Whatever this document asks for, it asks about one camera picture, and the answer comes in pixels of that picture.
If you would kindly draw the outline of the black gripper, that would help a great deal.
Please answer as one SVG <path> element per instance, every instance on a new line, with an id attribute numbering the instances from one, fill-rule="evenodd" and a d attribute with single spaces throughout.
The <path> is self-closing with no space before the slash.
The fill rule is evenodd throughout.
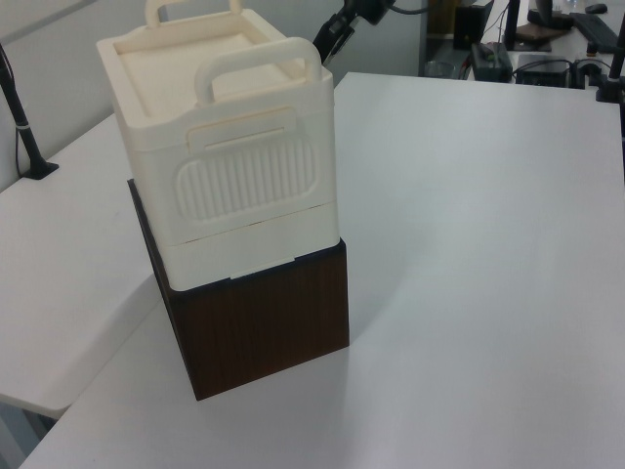
<path id="1" fill-rule="evenodd" d="M 323 64 L 329 64 L 353 36 L 354 29 L 348 22 L 360 18 L 377 25 L 393 4 L 387 0 L 345 0 L 341 9 L 343 15 L 333 15 L 322 25 L 313 41 L 318 52 L 328 52 Z"/>

